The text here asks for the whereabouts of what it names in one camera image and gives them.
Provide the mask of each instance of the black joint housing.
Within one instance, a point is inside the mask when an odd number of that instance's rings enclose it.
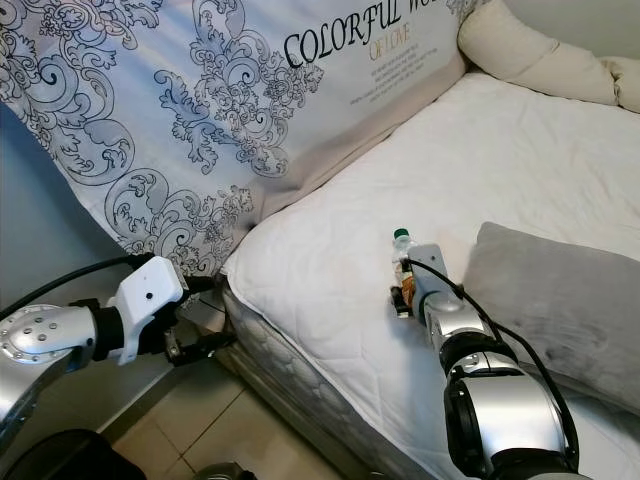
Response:
[[[111,350],[124,346],[122,318],[116,307],[99,308],[93,311],[96,326],[96,348],[93,360],[99,362],[109,355]]]
[[[440,348],[440,365],[446,375],[460,359],[478,352],[494,352],[505,355],[517,363],[516,354],[504,342],[484,333],[463,332],[449,338]]]
[[[444,413],[451,460],[467,477],[486,478],[478,419],[464,381],[452,382],[445,389]]]
[[[544,473],[574,473],[562,454],[536,448],[503,450],[491,457],[491,463],[494,471],[490,480],[520,480]]]

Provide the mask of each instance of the quilted mattress cover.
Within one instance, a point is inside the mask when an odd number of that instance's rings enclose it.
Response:
[[[252,386],[258,380],[285,404],[279,413],[349,480],[369,478],[434,480],[420,465],[372,428],[318,370],[256,312],[225,292],[225,304],[239,342],[224,350],[235,371]],[[300,424],[297,416],[304,420]],[[320,430],[329,436],[310,436]]]
[[[445,379],[395,317],[391,235],[438,243],[460,280],[484,221],[640,260],[640,116],[466,75],[321,189],[256,227],[225,265],[233,294],[358,415],[441,479]],[[640,478],[640,419],[571,396],[581,472]]]

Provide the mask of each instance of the wire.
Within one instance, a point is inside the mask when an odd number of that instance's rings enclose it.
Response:
[[[68,283],[71,280],[75,280],[76,278],[82,277],[89,273],[96,272],[98,270],[103,270],[105,268],[113,267],[115,265],[120,265],[124,263],[128,264],[131,268],[135,270],[140,266],[142,266],[145,262],[150,260],[151,257],[153,257],[153,254],[126,255],[124,257],[117,257],[117,258],[112,258],[111,260],[98,262],[96,264],[89,265],[88,267],[80,268],[78,270],[70,272],[62,277],[57,278],[56,280],[53,280],[47,283],[46,285],[43,285],[42,287],[34,290],[33,292],[25,295],[18,301],[12,303],[7,308],[0,311],[0,320],[4,320],[19,308],[29,305],[36,298],[41,297],[45,293],[48,293],[54,288],[58,288],[59,286],[64,285],[65,283]]]
[[[432,273],[433,275],[438,277],[440,280],[442,280],[447,285],[449,285],[449,287],[451,287],[451,290],[453,290],[453,293],[455,293],[458,298],[464,298],[466,301],[468,301],[471,304],[471,306],[473,306],[473,308],[475,308],[476,311],[480,314],[480,318],[482,318],[483,320],[486,320],[487,324],[489,325],[489,328],[491,328],[491,332],[496,337],[496,340],[498,340],[500,342],[502,341],[502,335],[500,335],[500,332],[498,331],[498,328],[496,328],[495,322],[493,322],[493,320],[491,320],[491,317],[489,317],[489,314],[487,312],[485,312],[484,309],[480,305],[478,305],[478,302],[476,302],[471,295],[469,295],[467,292],[465,292],[464,288],[461,285],[457,285],[456,283],[451,281],[451,279],[449,277],[447,277],[446,275],[440,273],[435,268],[430,267],[429,265],[426,265],[426,264],[424,264],[422,262],[418,262],[418,261],[412,260],[410,258],[405,258],[405,259],[402,260],[402,262],[405,262],[405,263],[408,263],[408,264],[415,265],[417,267],[423,268],[426,271],[428,271],[429,273]]]
[[[465,300],[467,300],[473,306],[473,308],[475,308],[478,311],[478,313],[480,314],[480,317],[487,322],[487,324],[492,329],[492,331],[494,331],[494,329],[502,331],[524,347],[527,354],[531,357],[531,359],[533,360],[533,363],[535,364],[536,368],[540,372],[542,379],[545,381],[545,383],[549,387],[549,390],[551,391],[551,395],[553,395],[553,398],[556,401],[558,408],[560,409],[562,428],[567,437],[567,443],[568,443],[568,449],[567,449],[568,461],[570,466],[577,472],[578,463],[580,459],[580,446],[578,443],[578,432],[576,430],[575,423],[573,422],[573,417],[571,416],[569,407],[567,406],[567,403],[564,401],[564,398],[562,397],[562,394],[560,393],[558,386],[553,381],[553,378],[551,378],[551,374],[549,373],[547,368],[544,366],[544,364],[542,363],[542,360],[540,360],[540,357],[538,357],[538,354],[533,349],[533,347],[523,337],[521,337],[514,331],[508,329],[507,327],[504,327],[499,323],[497,323],[496,321],[494,321],[489,316],[489,314],[485,312],[485,310],[478,304],[478,302],[476,302],[474,298],[464,290],[464,288],[461,285],[456,285],[446,275],[440,273],[438,270],[436,270],[433,267],[430,267],[429,265],[426,265],[422,262],[418,262],[416,260],[412,260],[410,258],[404,259],[402,260],[402,262],[423,268],[427,270],[429,273],[432,273],[433,275],[438,277],[444,283],[449,285],[449,287],[451,287],[451,289],[458,296],[458,298],[464,298]],[[421,305],[420,312],[424,315],[423,308],[424,307],[422,307]]]

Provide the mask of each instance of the tile floor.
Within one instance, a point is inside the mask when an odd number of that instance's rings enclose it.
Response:
[[[148,480],[191,480],[235,461],[259,480],[340,476],[242,381],[201,361],[114,445]]]

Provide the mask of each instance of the beige floor tile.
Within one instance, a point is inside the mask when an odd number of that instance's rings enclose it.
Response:
[[[202,360],[149,414],[184,453],[243,388],[217,361]]]
[[[195,473],[183,459],[178,460],[162,477],[162,480],[192,480]]]
[[[190,305],[186,311],[180,312],[180,316],[192,324],[204,328],[209,333],[222,331],[225,324],[224,311],[204,301]]]
[[[140,467],[147,480],[162,478],[180,457],[178,451],[148,416],[135,424],[113,448]]]
[[[225,311],[224,300],[222,300],[222,287],[201,293],[200,301],[206,303],[207,305],[211,305],[218,310],[222,310],[223,312]]]
[[[212,463],[238,462],[260,480],[339,480],[331,467],[277,415],[244,391],[185,459],[197,472]]]

